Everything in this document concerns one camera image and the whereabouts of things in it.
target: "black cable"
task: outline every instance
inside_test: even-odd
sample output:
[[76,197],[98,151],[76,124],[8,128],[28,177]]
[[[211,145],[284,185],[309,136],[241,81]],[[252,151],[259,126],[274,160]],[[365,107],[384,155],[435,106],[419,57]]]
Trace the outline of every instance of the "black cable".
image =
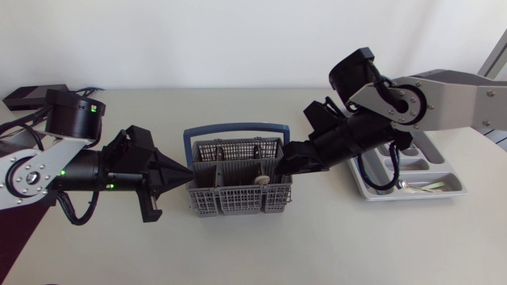
[[89,148],[96,146],[101,141],[101,136],[102,136],[102,120],[100,122],[100,126],[98,127],[98,134],[97,134],[97,138],[95,139],[95,141],[89,145],[85,145],[83,148],[89,149]]
[[90,205],[88,206],[88,209],[81,218],[78,218],[76,216],[76,212],[74,210],[74,207],[72,206],[71,198],[69,198],[68,194],[66,194],[65,192],[58,192],[56,199],[62,206],[63,213],[66,215],[69,221],[71,221],[73,225],[82,226],[90,220],[90,218],[93,215],[93,212],[95,211],[95,207],[97,206],[98,201],[98,192],[97,191],[93,192],[92,200],[89,201]]
[[389,91],[387,86],[384,85],[384,82],[387,81],[386,77],[380,75],[379,70],[377,70],[372,60],[368,60],[368,64],[373,72],[373,86],[377,90],[377,93],[380,95],[380,97],[389,105],[393,106],[396,111],[401,113],[406,112],[406,108],[408,108],[408,106],[404,108],[403,104],[401,104],[400,101],[391,93],[391,91]]
[[377,185],[372,182],[368,174],[366,173],[366,170],[364,169],[364,163],[363,158],[361,157],[361,154],[357,155],[357,164],[359,168],[359,172],[361,174],[361,177],[363,177],[364,182],[368,184],[370,187],[373,187],[374,189],[380,190],[380,191],[386,191],[391,188],[393,188],[399,179],[399,150],[398,146],[396,146],[395,142],[392,142],[389,145],[389,154],[391,155],[391,161],[393,162],[393,167],[395,169],[395,174],[393,176],[393,180],[391,180],[389,183],[385,185]]
[[11,122],[3,123],[2,125],[0,125],[0,135],[13,127],[18,127],[19,124],[26,124],[29,121],[32,121],[33,125],[39,124],[40,122],[44,121],[44,116],[48,114],[51,108],[52,106],[46,105],[41,110],[34,112],[30,115],[24,116]]
[[40,140],[40,136],[33,130],[33,127],[28,126],[26,123],[20,123],[19,127],[24,128],[26,131],[32,135],[33,139],[35,139],[35,143],[39,147],[39,150],[44,151],[44,146],[42,145],[42,141]]

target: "black device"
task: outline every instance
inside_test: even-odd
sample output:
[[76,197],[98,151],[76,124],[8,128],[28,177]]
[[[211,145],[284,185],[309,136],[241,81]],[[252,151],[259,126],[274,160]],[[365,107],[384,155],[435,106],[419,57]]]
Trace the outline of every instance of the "black device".
[[[12,127],[23,127],[32,135],[14,131],[0,140],[0,159],[8,166],[0,188],[11,195],[0,199],[0,208],[39,200],[55,205],[58,200],[71,223],[80,226],[93,214],[99,192],[135,191],[143,221],[155,222],[162,214],[156,207],[159,196],[193,179],[193,172],[162,154],[150,131],[141,127],[121,130],[102,150],[88,150],[101,138],[105,104],[74,92],[48,89],[46,93],[42,109],[0,125],[0,135]],[[32,128],[44,120],[47,134],[57,138],[48,150]],[[16,135],[24,140],[16,140]],[[32,149],[31,143],[39,150]],[[76,216],[67,191],[93,192],[82,217]]]
[[65,84],[23,86],[3,98],[3,102],[11,111],[36,110],[46,104],[49,89],[69,91]]

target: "metal bracket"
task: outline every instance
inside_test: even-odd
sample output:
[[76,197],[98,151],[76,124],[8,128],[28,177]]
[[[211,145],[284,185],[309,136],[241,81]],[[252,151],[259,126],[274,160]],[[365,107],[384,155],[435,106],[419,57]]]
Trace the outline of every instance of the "metal bracket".
[[42,199],[46,194],[42,190],[60,175],[60,171],[87,143],[87,139],[63,138],[48,150],[17,165],[10,177],[6,177],[10,180],[11,191],[14,190],[20,198],[39,196]]
[[395,96],[408,104],[408,110],[406,112],[400,113],[396,111],[393,106],[384,101],[379,96],[375,87],[373,87],[373,84],[365,85],[361,90],[356,92],[354,96],[350,97],[350,101],[377,112],[396,123],[411,124],[414,122],[424,108],[424,106],[421,106],[421,100],[417,94],[411,90],[402,88],[390,88],[390,90],[395,91]]
[[20,159],[30,158],[40,153],[40,150],[26,149],[19,150],[10,155],[0,158],[0,210],[8,209],[11,207],[18,207],[21,205],[28,205],[40,200],[43,195],[31,196],[27,198],[16,197],[7,190],[6,174],[9,169]]

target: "spoon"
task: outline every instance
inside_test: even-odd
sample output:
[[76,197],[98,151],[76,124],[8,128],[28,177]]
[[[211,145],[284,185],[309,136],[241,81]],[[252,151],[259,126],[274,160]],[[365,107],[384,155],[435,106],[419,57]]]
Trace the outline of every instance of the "spoon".
[[444,185],[445,185],[444,182],[436,182],[436,183],[433,183],[430,185],[426,185],[424,187],[414,187],[414,186],[410,185],[408,182],[406,182],[405,180],[400,179],[400,180],[398,180],[398,184],[396,186],[401,191],[412,194],[412,193],[418,193],[418,192],[419,193],[420,192],[431,192],[431,193],[442,192],[442,190],[434,189],[434,188],[442,187]]

